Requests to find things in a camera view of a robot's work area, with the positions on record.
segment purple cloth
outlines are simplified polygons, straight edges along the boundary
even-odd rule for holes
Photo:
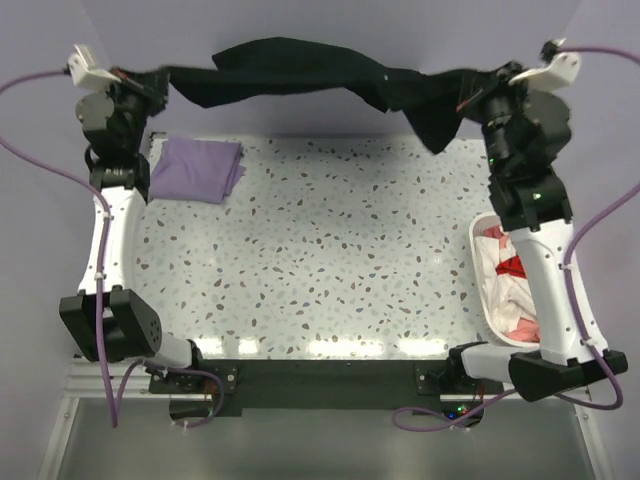
[[[234,142],[171,137],[151,173],[149,198],[220,204],[244,174]]]

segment speckled tabletop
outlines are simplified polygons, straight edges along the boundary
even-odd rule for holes
[[[245,152],[225,204],[155,200],[138,232],[137,291],[164,331],[210,358],[442,357],[478,338],[481,141],[433,157],[412,136],[215,139]]]

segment white laundry basket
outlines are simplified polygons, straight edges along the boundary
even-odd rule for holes
[[[478,285],[478,290],[480,291],[480,300],[482,302],[482,309],[484,310],[484,322],[482,322],[482,327],[487,333],[491,343],[495,343],[498,345],[509,345],[513,347],[531,348],[537,344],[511,340],[497,328],[495,328],[493,322],[491,321],[491,317],[489,316],[489,310],[487,309],[487,295],[484,292],[484,288],[482,288],[484,285],[484,275],[482,273],[480,258],[476,253],[476,242],[474,241],[474,239],[475,237],[482,236],[487,228],[495,227],[498,225],[500,225],[500,217],[498,217],[494,212],[490,212],[478,215],[473,219],[473,221],[471,222],[471,226],[469,227],[471,258],[473,259],[473,269],[476,272],[476,284]]]

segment dark garment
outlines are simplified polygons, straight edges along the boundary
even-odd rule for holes
[[[218,70],[170,66],[170,83],[210,108],[257,95],[346,88],[381,112],[402,111],[433,153],[455,137],[456,106],[491,72],[459,69],[437,75],[389,68],[348,48],[289,38],[255,40],[213,55]]]

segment purple cable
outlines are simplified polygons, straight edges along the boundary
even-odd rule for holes
[[[67,75],[65,70],[52,70],[47,72],[24,75],[22,77],[15,78],[5,83],[4,85],[0,86],[0,95],[2,95],[11,87],[19,85],[21,83],[26,83],[31,80],[38,80],[40,78],[57,77],[57,76],[63,76],[63,75]],[[107,362],[107,352],[104,344],[104,326],[103,326],[104,284],[101,278],[101,275],[104,272],[104,255],[105,255],[105,250],[107,246],[107,238],[109,236],[109,226],[111,223],[111,210],[109,209],[109,202],[107,202],[104,196],[85,179],[80,178],[72,173],[66,172],[57,167],[54,167],[52,165],[47,165],[46,163],[41,162],[40,160],[17,149],[13,145],[11,145],[9,142],[7,142],[4,138],[2,138],[2,136],[0,136],[0,145],[4,147],[6,150],[8,150],[9,152],[13,153],[16,157],[21,158],[22,160],[30,163],[31,165],[47,170],[48,172],[54,173],[60,177],[67,178],[77,183],[78,185],[84,187],[85,189],[89,190],[98,199],[98,201],[100,202],[100,205],[102,205],[103,212],[104,212],[104,217],[103,217],[104,221],[102,224],[102,232],[100,234],[100,245],[98,247],[98,258],[97,258],[97,265],[96,265],[96,324],[95,324],[96,325],[96,348],[98,352],[98,361],[100,363],[100,371],[102,374],[102,383],[104,384],[105,395],[107,397],[107,404],[109,407],[109,412],[111,414],[111,425],[113,426],[113,428],[115,428],[118,426],[118,413],[120,411],[120,403],[124,395],[124,390],[125,390],[127,381],[129,380],[129,377],[131,376],[133,369],[138,365],[142,364],[142,360],[137,360],[133,362],[131,365],[129,365],[129,367],[125,371],[125,374],[122,377],[122,381],[120,382],[120,387],[118,388],[117,397],[114,398],[113,386],[111,385],[111,375],[109,373],[109,364]],[[193,428],[199,425],[203,425],[204,423],[207,423],[219,413],[220,408],[222,408],[222,399],[224,395],[224,389],[222,386],[222,382],[218,377],[208,372],[200,372],[196,370],[183,370],[183,369],[171,369],[171,370],[179,373],[189,373],[192,375],[205,376],[214,380],[218,385],[218,390],[220,392],[220,401],[218,402],[218,405],[216,405],[216,408],[213,411],[212,415],[210,415],[209,417],[203,420],[200,420],[191,425],[188,425],[188,428]]]
[[[640,65],[640,56],[635,55],[635,54],[633,54],[631,52],[627,52],[625,50],[617,49],[617,48],[591,47],[591,46],[585,46],[585,47],[563,47],[563,48],[560,48],[559,51],[560,52],[605,53],[605,54],[609,54],[609,55],[616,55],[618,57],[626,58],[627,60],[630,60],[630,61],[634,62],[636,65]],[[565,266],[571,264],[571,257],[573,255],[573,252],[575,251],[575,249],[576,249],[578,243],[580,242],[580,240],[582,240],[582,238],[587,234],[587,232],[589,232],[593,227],[595,227],[603,219],[605,219],[606,217],[611,215],[613,212],[615,212],[622,205],[624,205],[629,200],[631,200],[633,197],[635,197],[638,193],[640,193],[640,183],[636,184],[631,190],[629,190],[627,193],[625,193],[622,197],[620,197],[618,200],[613,202],[611,205],[609,205],[607,208],[605,208],[600,213],[598,213],[595,217],[593,217],[589,222],[587,222],[587,224],[584,227],[582,227],[578,231],[578,233],[575,234],[575,236],[573,237],[573,239],[569,243],[567,251],[565,252],[565,255],[564,255],[564,264],[565,264]],[[566,268],[564,270],[564,280],[565,280],[565,285],[566,285],[566,288],[567,288],[567,293],[569,295],[569,302],[571,303],[571,310],[573,311],[573,315],[574,315],[574,317],[576,319],[576,324],[578,326],[578,330],[580,331],[580,336],[582,337],[582,340],[586,343],[586,342],[589,341],[590,337],[589,337],[589,333],[587,331],[586,322],[585,322],[585,320],[584,320],[584,318],[582,316],[582,313],[580,312],[580,306],[578,305],[578,298],[576,296],[576,289],[575,289],[575,285],[573,283],[573,274],[572,274],[570,268]],[[574,403],[576,405],[580,405],[580,406],[583,406],[583,407],[593,408],[593,409],[596,409],[596,410],[616,410],[616,409],[620,408],[622,406],[623,401],[624,401],[624,396],[623,396],[623,393],[622,393],[622,387],[620,386],[620,382],[618,382],[618,379],[616,378],[615,374],[611,371],[611,368],[609,368],[609,365],[607,365],[607,362],[600,355],[598,350],[595,347],[593,347],[592,345],[588,345],[588,344],[587,344],[587,348],[589,349],[589,351],[593,355],[593,358],[596,360],[596,362],[598,363],[600,368],[602,368],[602,371],[606,375],[606,377],[609,380],[609,382],[611,382],[611,386],[613,387],[613,390],[615,391],[615,394],[616,394],[616,400],[611,404],[602,405],[602,404],[598,404],[598,403],[585,402],[584,400],[579,400],[577,398],[572,398],[572,397],[569,397],[569,396],[564,395],[562,393],[558,393],[555,396],[558,397],[558,398],[561,398],[562,400],[566,400],[567,402]],[[419,413],[426,413],[426,414],[429,414],[429,415],[442,417],[441,415],[439,415],[436,412],[433,412],[431,410],[427,410],[427,409],[421,408],[421,407],[404,407],[404,408],[400,408],[400,409],[398,409],[398,410],[396,410],[394,412],[392,421],[393,421],[393,424],[396,427],[401,428],[402,430],[410,431],[410,432],[423,432],[423,433],[426,433],[426,432],[437,432],[437,431],[440,431],[440,430],[445,430],[445,429],[447,429],[447,428],[449,428],[451,426],[457,425],[458,423],[460,423],[464,419],[476,414],[477,412],[480,412],[481,410],[484,410],[486,407],[488,407],[490,405],[493,405],[494,403],[496,403],[499,400],[503,399],[507,395],[511,395],[513,393],[516,393],[516,391],[515,390],[507,390],[506,392],[503,392],[502,394],[495,396],[494,398],[492,398],[488,402],[485,402],[482,405],[477,406],[473,410],[470,410],[465,415],[457,418],[456,420],[453,420],[451,422],[447,422],[444,425],[439,425],[437,427],[418,428],[418,427],[411,427],[411,426],[408,426],[408,425],[402,425],[402,424],[400,424],[398,422],[397,417],[398,417],[398,415],[400,415],[403,412],[419,412]]]

